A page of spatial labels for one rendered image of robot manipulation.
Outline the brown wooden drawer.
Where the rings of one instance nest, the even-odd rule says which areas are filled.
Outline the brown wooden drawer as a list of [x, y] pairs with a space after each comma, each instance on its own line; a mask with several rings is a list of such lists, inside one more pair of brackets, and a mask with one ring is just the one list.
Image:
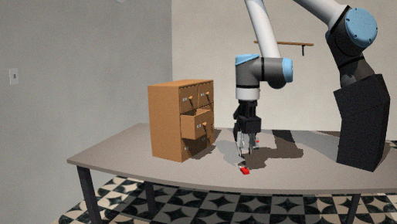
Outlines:
[[198, 85], [198, 105], [207, 104], [213, 101], [212, 83], [199, 83]]
[[189, 110], [180, 114], [180, 118], [183, 138], [195, 140], [211, 131], [211, 113], [209, 110]]
[[211, 143], [213, 143], [213, 126], [211, 124], [211, 131], [207, 134], [202, 135], [200, 138], [200, 150], [207, 147]]
[[198, 88], [196, 85], [179, 87], [179, 96], [180, 96], [180, 112], [198, 106]]
[[182, 138], [182, 160], [189, 158], [199, 151], [199, 139]]
[[205, 106], [199, 107], [199, 109], [211, 110], [211, 123], [213, 123], [213, 105], [212, 104], [206, 104]]

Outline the brown wooden chest of drawers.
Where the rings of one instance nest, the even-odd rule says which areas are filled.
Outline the brown wooden chest of drawers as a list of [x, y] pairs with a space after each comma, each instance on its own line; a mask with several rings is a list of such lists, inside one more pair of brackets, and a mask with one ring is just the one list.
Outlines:
[[182, 163], [200, 152], [200, 140], [198, 138], [199, 151], [183, 161], [180, 114], [206, 105], [199, 106], [199, 83], [212, 82], [213, 88], [213, 80], [180, 86], [197, 85], [198, 88], [198, 106], [180, 112], [179, 87], [171, 86], [181, 81], [184, 80], [150, 85], [162, 87], [148, 86], [148, 109], [152, 156]]

